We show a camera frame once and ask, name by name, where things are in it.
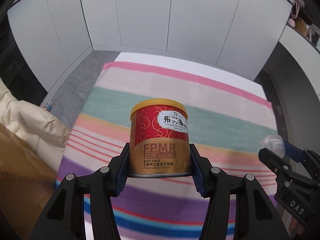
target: cream puffer jacket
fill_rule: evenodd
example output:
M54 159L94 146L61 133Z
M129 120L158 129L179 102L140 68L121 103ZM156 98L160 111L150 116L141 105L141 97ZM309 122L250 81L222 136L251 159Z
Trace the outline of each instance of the cream puffer jacket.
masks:
M70 129L48 111L18 101L0 79L0 123L26 143L58 172Z

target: striped tablecloth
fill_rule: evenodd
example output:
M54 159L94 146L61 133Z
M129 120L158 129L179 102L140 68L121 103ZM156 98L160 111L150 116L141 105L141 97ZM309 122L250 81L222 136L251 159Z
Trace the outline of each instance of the striped tablecloth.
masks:
M196 144L200 155L228 174L252 173L274 201L275 175L257 156L261 140L277 134L271 104L212 75L184 72L184 62L180 70L122 61L105 64L72 129L57 184L71 172L77 176L93 173L120 154L129 141L129 114L136 103L169 98L186 107L190 143ZM198 66L193 72L202 71ZM182 240L198 239L208 199L196 192L191 177L129 178L120 196L112 198L112 205L122 239ZM234 231L233 197L230 206L227 239L232 239ZM85 196L85 212L90 240L89 196Z

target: cat food can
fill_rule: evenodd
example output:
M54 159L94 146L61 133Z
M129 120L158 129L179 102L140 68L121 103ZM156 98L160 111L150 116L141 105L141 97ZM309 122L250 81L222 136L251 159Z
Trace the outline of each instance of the cat food can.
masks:
M177 101L156 98L135 105L130 114L129 177L191 175L187 111Z

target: tile floor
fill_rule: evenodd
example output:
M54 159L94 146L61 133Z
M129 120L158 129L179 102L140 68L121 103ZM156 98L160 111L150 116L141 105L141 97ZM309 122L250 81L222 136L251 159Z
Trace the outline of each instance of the tile floor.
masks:
M105 63L112 62L120 52L93 51L68 76L52 98L54 105L50 113L72 128L92 87Z

